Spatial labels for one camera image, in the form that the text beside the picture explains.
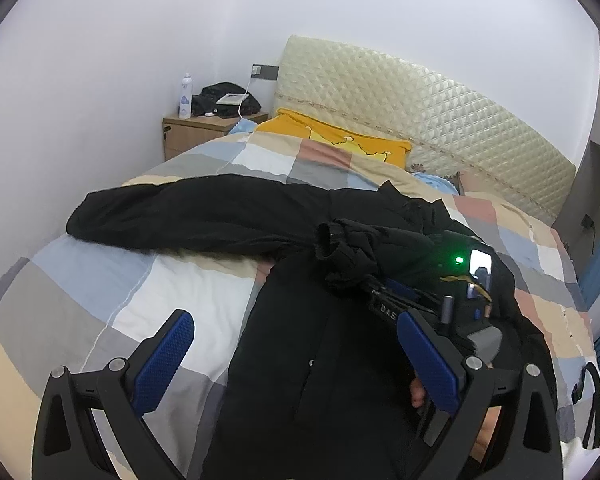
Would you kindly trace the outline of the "person's right hand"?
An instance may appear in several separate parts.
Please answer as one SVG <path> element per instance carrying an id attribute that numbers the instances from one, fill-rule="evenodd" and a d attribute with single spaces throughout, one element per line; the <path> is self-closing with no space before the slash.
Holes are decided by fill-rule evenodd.
<path id="1" fill-rule="evenodd" d="M 426 390 L 418 377 L 415 377 L 411 381 L 410 391 L 412 407 L 418 410 L 425 404 L 425 401 L 427 400 Z M 498 416 L 500 416 L 500 413 L 501 408 L 499 406 L 494 406 L 486 411 L 486 416 L 484 416 L 478 437 L 475 440 L 474 447 L 470 452 L 470 456 L 479 463 L 483 461 L 484 456 L 486 455 L 486 449 L 488 448 L 494 434 L 495 426 L 498 422 Z"/>

